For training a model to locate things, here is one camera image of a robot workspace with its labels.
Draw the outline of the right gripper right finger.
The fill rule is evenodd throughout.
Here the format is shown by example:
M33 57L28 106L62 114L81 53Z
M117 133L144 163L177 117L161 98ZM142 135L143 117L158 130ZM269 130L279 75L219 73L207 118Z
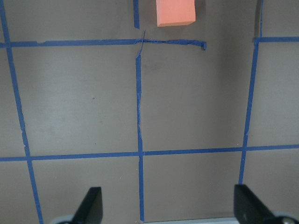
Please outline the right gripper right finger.
M240 224L279 224L275 216L257 196L243 184L234 186L234 216Z

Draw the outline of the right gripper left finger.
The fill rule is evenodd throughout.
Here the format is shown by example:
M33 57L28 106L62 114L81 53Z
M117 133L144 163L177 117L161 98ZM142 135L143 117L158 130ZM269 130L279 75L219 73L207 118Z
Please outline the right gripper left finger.
M103 219L103 202L101 187L91 187L75 215L72 224L100 224Z

